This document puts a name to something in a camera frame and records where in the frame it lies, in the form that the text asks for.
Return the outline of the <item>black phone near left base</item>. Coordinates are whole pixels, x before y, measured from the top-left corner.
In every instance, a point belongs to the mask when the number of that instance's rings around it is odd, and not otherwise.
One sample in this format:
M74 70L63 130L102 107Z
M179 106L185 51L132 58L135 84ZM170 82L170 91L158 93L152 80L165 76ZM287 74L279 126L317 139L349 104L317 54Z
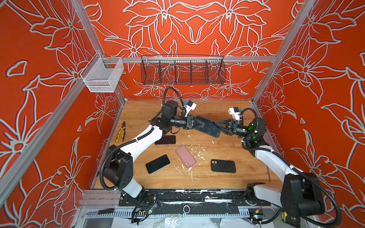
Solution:
M156 171L164 168L165 166L168 166L170 163L171 162L170 162L168 156L166 154L164 154L163 156L158 157L157 159L147 163L145 166L146 166L147 172L149 174L153 174Z

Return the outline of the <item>yellow black tape measure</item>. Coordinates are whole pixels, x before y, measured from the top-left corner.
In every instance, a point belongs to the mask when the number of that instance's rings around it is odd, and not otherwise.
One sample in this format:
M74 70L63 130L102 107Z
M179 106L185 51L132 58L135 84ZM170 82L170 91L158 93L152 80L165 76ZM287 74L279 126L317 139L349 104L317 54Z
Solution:
M282 211L282 222L288 224L287 220L287 213L285 211Z

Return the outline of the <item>black phone case with holes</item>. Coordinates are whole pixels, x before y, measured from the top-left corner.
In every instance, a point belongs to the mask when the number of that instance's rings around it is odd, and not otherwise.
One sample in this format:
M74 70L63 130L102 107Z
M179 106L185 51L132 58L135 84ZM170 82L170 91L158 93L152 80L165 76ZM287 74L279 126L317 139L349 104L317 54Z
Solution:
M211 160L211 170L216 173L236 173L235 162L231 160Z

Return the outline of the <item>black screwdriver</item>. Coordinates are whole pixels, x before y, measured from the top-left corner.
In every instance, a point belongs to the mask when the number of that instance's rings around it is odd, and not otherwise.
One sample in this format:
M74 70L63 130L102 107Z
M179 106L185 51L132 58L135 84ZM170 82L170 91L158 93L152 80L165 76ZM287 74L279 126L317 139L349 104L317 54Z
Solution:
M115 211L114 208L110 208L110 209L102 209L102 210L98 210L98 211L88 212L86 214L87 215L104 215L104 214L114 213L114 211Z

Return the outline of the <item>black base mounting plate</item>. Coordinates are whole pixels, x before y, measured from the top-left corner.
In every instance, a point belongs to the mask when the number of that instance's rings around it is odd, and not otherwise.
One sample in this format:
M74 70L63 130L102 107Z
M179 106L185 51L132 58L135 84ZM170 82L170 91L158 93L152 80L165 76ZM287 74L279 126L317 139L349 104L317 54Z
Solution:
M234 206L270 206L263 200L248 199L244 189L145 189L140 200L151 197L160 203L231 203Z

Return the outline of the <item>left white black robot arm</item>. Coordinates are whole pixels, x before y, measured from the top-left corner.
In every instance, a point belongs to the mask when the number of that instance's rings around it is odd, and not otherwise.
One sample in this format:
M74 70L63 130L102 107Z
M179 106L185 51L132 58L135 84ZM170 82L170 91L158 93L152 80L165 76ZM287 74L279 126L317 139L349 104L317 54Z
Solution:
M149 126L134 139L108 148L99 171L102 188L137 198L144 188L134 179L134 162L173 127L188 130L204 126L202 121L189 114L196 107L193 101L185 103L175 88L169 86L165 89L161 110L149 120Z

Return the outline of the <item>yellow black pliers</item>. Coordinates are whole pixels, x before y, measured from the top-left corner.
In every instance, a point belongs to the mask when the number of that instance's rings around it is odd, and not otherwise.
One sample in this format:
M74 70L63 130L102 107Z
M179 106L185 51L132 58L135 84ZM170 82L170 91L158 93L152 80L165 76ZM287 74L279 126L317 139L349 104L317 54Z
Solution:
M116 137L116 143L118 142L123 142L125 139L125 128L126 128L126 123L125 121L122 123L118 133L117 133L117 137Z

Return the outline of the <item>red-edged black phone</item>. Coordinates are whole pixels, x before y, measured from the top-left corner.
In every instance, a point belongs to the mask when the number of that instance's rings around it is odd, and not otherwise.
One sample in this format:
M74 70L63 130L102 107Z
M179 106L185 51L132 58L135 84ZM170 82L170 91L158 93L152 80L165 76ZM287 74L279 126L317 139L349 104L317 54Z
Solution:
M155 142L155 145L174 145L176 144L176 136L165 135L160 140Z

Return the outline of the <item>clear plastic bin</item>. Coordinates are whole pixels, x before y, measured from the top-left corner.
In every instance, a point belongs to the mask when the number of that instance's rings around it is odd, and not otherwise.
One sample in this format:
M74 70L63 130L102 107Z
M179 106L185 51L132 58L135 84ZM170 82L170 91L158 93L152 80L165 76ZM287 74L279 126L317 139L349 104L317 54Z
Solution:
M121 58L103 58L97 53L80 73L90 92L113 93L124 72Z

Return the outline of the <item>pink phone case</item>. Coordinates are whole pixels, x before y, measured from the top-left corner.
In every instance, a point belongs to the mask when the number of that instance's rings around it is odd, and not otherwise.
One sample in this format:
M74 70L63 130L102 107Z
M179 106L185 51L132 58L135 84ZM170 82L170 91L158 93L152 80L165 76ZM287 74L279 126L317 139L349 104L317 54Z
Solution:
M196 165L196 159L190 153L186 146L182 145L175 150L185 167L190 168Z

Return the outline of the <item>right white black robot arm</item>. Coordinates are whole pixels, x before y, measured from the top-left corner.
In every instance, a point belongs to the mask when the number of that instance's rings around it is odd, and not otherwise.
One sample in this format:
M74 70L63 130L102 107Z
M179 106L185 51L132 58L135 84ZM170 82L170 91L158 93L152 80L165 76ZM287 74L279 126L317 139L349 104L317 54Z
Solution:
M216 121L216 125L226 135L236 135L241 139L242 148L262 161L282 182L281 189L269 187L264 183L254 183L249 188L255 199L264 200L279 207L280 211L296 219L323 227L335 228L342 221L341 210L330 193L325 190L319 178L306 173L285 160L264 139L267 132L266 121L258 117L252 108L239 110L230 108L231 120ZM327 197L335 210L332 222L323 223L311 217L325 213Z

